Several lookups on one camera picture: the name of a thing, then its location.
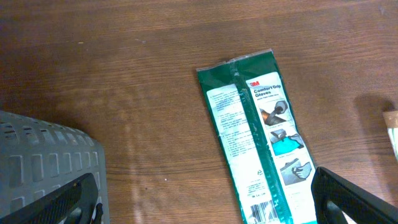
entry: barcode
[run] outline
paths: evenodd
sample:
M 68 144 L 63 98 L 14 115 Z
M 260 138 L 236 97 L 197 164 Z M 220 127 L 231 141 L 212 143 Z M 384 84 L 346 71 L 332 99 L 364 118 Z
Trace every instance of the barcode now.
M 256 223 L 267 223 L 278 218 L 274 203 L 272 200 L 262 202 L 258 205 L 252 205 L 251 211 Z

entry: green packaging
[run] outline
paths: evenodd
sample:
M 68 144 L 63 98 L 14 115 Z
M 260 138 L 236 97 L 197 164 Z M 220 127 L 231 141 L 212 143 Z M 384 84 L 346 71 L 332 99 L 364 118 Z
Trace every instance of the green packaging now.
M 197 73 L 243 222 L 316 223 L 315 168 L 272 51 Z

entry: product label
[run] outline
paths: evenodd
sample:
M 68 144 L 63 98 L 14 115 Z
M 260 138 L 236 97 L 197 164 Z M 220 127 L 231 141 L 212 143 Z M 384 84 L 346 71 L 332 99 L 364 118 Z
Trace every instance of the product label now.
M 247 80 L 246 83 L 262 118 L 262 128 L 294 223 L 315 221 L 317 218 L 311 193 L 315 168 L 297 132 L 279 74 L 272 72 Z
M 247 223 L 280 223 L 236 86 L 207 96 Z

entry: wood grain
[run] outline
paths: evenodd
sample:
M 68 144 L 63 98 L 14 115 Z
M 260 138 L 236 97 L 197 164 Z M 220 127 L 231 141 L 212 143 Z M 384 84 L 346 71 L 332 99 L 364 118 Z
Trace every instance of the wood grain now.
M 3 110 L 106 148 L 112 223 L 241 223 L 195 68 L 272 48 L 315 162 L 398 206 L 398 1 L 0 3 Z

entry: gray crate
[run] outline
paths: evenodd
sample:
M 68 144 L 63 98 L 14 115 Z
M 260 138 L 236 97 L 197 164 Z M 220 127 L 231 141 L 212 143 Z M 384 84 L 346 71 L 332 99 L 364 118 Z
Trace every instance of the gray crate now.
M 87 172 L 95 177 L 108 224 L 101 144 L 78 129 L 0 111 L 0 218 Z

